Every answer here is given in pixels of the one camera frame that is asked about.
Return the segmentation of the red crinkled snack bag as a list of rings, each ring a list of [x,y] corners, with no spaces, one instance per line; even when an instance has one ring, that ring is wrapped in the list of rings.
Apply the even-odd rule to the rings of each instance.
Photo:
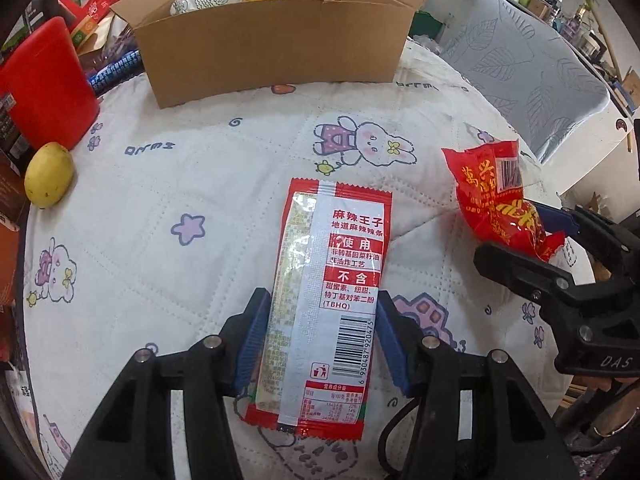
[[[442,151],[456,180],[463,218],[481,242],[549,261],[565,234],[548,233],[536,206],[524,197],[518,142],[500,141],[461,152]]]

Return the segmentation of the red white spicy strip packet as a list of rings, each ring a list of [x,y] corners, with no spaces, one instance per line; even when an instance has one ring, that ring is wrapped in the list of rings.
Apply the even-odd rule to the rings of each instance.
[[[389,192],[291,181],[249,424],[361,438],[390,218]]]

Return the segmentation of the near grey leaf chair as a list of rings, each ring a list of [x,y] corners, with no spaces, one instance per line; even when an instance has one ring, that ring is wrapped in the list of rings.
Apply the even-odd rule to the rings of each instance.
[[[540,162],[611,102],[608,87],[557,32],[509,0],[471,0],[442,58],[506,118]]]

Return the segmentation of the quilted cartoon tablecloth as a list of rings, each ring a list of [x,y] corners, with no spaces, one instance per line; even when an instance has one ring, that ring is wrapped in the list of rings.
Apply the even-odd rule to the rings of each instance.
[[[139,348],[189,348],[270,287],[294,178],[390,192],[383,287],[462,352],[501,348],[554,411],[570,383],[537,307],[475,270],[445,148],[518,134],[478,84],[406,44],[390,84],[303,84],[159,108],[145,76],[104,96],[76,179],[32,209],[24,249],[29,392],[49,474]]]

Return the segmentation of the yellow lemon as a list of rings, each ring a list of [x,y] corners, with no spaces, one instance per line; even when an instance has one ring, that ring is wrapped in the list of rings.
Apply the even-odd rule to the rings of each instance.
[[[73,157],[61,144],[49,142],[36,151],[24,177],[25,193],[38,208],[49,208],[62,200],[75,174]]]

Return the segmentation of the red plastic canister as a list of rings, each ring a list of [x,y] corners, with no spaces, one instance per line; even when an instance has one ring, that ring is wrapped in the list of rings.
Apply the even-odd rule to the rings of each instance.
[[[99,115],[99,102],[57,16],[28,36],[1,65],[8,114],[32,148],[72,150]]]

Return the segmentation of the brown cardboard box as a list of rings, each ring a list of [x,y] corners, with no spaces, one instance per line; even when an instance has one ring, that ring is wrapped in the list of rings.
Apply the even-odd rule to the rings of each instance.
[[[161,108],[307,82],[389,82],[425,0],[272,0],[170,15],[120,0]]]

